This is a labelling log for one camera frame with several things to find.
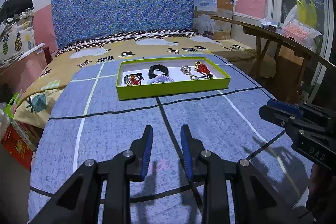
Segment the yellow bedsheet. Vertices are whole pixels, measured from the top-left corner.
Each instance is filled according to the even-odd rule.
[[[171,54],[192,54],[221,52],[233,64],[242,66],[247,63],[246,70],[251,69],[255,61],[255,50],[235,40],[218,40],[219,43],[196,42],[189,37],[164,37],[173,45],[139,45],[136,40],[109,42],[103,46],[90,47],[90,50],[105,52],[102,55],[81,56],[86,48],[69,50],[48,64],[41,76],[24,92],[20,99],[14,119],[39,128],[44,128],[50,117],[55,101],[64,87],[72,79],[74,73],[84,66],[91,66],[108,60],[127,60],[130,58],[154,57]],[[276,71],[275,60],[266,57],[267,69],[261,66],[262,77],[273,77]]]

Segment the pineapple print pillow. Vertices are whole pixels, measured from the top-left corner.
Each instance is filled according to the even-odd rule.
[[[0,67],[10,65],[18,56],[35,47],[33,18],[34,13],[29,10],[19,14],[18,22],[0,23]]]

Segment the cardboard box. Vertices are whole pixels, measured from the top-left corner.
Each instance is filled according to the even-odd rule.
[[[1,140],[1,143],[14,159],[30,171],[33,152],[12,125],[9,125],[7,128],[6,134]]]
[[[30,150],[36,151],[39,140],[35,140],[34,135],[30,132],[26,124],[24,122],[13,120],[11,121],[11,125],[15,128],[16,132],[20,135]]]
[[[230,39],[231,23],[215,21],[210,15],[232,19],[233,0],[194,0],[194,30],[210,39]]]

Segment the bed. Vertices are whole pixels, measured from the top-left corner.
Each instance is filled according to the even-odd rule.
[[[213,41],[191,30],[119,33],[71,43],[58,51],[41,76],[25,91],[14,119],[44,128],[63,89],[73,74],[83,67],[112,60],[212,52],[225,57],[247,74],[256,60],[256,51],[247,45],[232,39]],[[273,77],[275,72],[275,60],[266,56],[261,76]]]
[[[36,152],[30,218],[86,159],[111,159],[139,138],[147,124],[154,130],[152,156],[144,183],[131,183],[132,223],[200,223],[202,202],[195,197],[202,200],[203,186],[188,183],[179,158],[183,124],[206,148],[231,161],[249,157],[278,137],[250,160],[294,206],[307,187],[312,163],[291,149],[282,128],[260,119],[259,107],[273,96],[225,59],[196,56],[222,66],[231,76],[229,88],[119,101],[115,83],[120,61],[74,74],[55,103]],[[233,220],[230,193],[229,199]]]
[[[52,0],[61,50],[25,91],[14,116],[39,116],[35,122],[44,128],[31,169],[30,219],[86,159],[111,159],[147,124],[154,130],[152,156],[144,183],[131,183],[132,223],[200,223],[203,185],[189,183],[180,162],[183,124],[223,159],[248,158],[295,205],[308,185],[312,163],[291,150],[282,128],[260,119],[259,108],[273,96],[235,66],[250,62],[253,49],[191,31],[193,0],[97,0],[89,13],[86,1]],[[154,8],[144,9],[148,3]],[[229,88],[118,100],[116,74],[123,60],[189,55],[222,67],[231,76]],[[272,77],[275,69],[261,73]],[[233,220],[230,192],[229,199]]]

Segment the blue patterned headboard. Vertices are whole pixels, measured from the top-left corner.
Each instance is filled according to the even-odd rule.
[[[51,0],[58,48],[84,38],[140,30],[187,29],[194,0]]]

